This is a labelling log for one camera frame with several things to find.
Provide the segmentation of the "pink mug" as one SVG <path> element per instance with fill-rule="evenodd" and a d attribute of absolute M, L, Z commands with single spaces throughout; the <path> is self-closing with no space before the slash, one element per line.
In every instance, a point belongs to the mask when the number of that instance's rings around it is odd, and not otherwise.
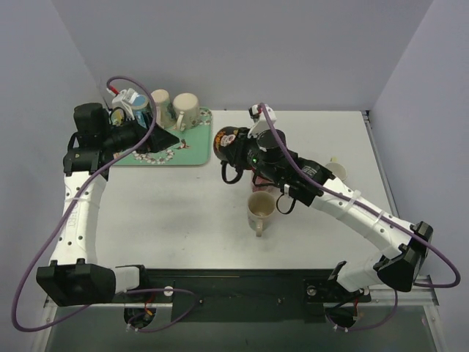
<path fill-rule="evenodd" d="M 252 173 L 251 190 L 253 192 L 266 191 L 266 192 L 272 193 L 275 191 L 275 189 L 276 189 L 275 184 L 271 180 L 265 179 L 259 176 L 258 174 L 256 174 L 255 172 Z"/>

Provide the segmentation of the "yellow mug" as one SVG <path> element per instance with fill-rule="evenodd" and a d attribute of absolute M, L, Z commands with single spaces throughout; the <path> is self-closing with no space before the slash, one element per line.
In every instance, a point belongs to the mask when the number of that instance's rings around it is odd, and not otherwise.
<path fill-rule="evenodd" d="M 120 126 L 126 118 L 126 112 L 121 107 L 113 108 L 110 112 L 110 121 L 114 126 Z"/>

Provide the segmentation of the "black skull mug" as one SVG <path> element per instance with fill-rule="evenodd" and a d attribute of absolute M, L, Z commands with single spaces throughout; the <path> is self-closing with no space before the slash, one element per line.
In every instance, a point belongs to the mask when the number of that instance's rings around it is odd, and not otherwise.
<path fill-rule="evenodd" d="M 244 171 L 249 169 L 245 154 L 247 138 L 248 128 L 234 126 L 226 126 L 215 135 L 213 152 L 221 162 L 221 178 L 225 184 L 232 185 L 239 182 Z M 226 176 L 228 166 L 236 171 L 236 176 L 232 180 L 228 180 Z"/>

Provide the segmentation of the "cream floral tall mug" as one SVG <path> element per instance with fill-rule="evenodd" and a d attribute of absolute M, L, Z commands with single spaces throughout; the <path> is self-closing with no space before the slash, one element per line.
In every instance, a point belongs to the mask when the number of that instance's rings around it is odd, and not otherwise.
<path fill-rule="evenodd" d="M 159 126 L 165 129 L 172 127 L 175 124 L 175 113 L 169 92 L 164 89 L 157 89 L 151 93 L 151 96 L 160 109 Z"/>

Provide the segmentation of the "blue mug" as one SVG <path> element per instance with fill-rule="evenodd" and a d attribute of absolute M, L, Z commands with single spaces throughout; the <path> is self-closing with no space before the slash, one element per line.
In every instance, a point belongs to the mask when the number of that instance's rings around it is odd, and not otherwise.
<path fill-rule="evenodd" d="M 133 110 L 133 117 L 137 120 L 139 125 L 142 126 L 141 125 L 141 113 L 143 111 L 151 112 L 151 108 L 149 106 L 149 100 L 147 96 L 139 94 L 139 96 L 133 102 L 132 110 Z"/>

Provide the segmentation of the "pale yellow-green mug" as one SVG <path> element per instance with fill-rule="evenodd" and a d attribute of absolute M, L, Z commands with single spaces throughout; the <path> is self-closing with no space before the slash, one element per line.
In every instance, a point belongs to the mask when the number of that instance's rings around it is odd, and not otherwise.
<path fill-rule="evenodd" d="M 347 179 L 347 169 L 338 162 L 336 157 L 332 157 L 325 165 L 325 168 L 331 171 L 340 180 L 345 181 Z"/>

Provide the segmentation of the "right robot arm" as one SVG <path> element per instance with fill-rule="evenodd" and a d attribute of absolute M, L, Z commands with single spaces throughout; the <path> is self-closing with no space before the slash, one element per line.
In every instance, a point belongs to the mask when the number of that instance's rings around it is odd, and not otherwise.
<path fill-rule="evenodd" d="M 372 243 L 378 254 L 361 264 L 339 263 L 328 280 L 329 295 L 343 300 L 366 287 L 384 284 L 409 292 L 428 255 L 433 229 L 424 221 L 412 224 L 392 216 L 365 200 L 332 171 L 316 161 L 283 151 L 280 130 L 248 135 L 248 128 L 227 128 L 213 149 L 225 165 L 239 175 L 250 170 L 294 202 L 327 213 Z"/>

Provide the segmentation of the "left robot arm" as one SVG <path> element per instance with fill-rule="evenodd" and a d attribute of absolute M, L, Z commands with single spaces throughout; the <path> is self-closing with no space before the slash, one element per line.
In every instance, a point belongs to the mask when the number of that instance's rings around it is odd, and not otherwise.
<path fill-rule="evenodd" d="M 133 301 L 144 301 L 151 291 L 144 266 L 106 268 L 97 263 L 100 201 L 115 154 L 157 153 L 179 139 L 158 126 L 157 108 L 141 119 L 126 117 L 115 125 L 101 104 L 85 103 L 75 107 L 73 119 L 76 131 L 63 158 L 63 218 L 50 262 L 37 269 L 36 281 L 60 307 L 106 304 L 122 292 Z"/>

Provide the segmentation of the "large cream patterned mug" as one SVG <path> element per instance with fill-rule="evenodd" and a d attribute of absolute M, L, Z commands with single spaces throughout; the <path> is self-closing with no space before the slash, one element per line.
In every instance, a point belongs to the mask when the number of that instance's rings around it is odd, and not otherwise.
<path fill-rule="evenodd" d="M 177 131 L 183 132 L 194 128 L 199 123 L 199 99 L 192 93 L 185 92 L 173 99 L 173 108 L 176 113 Z"/>

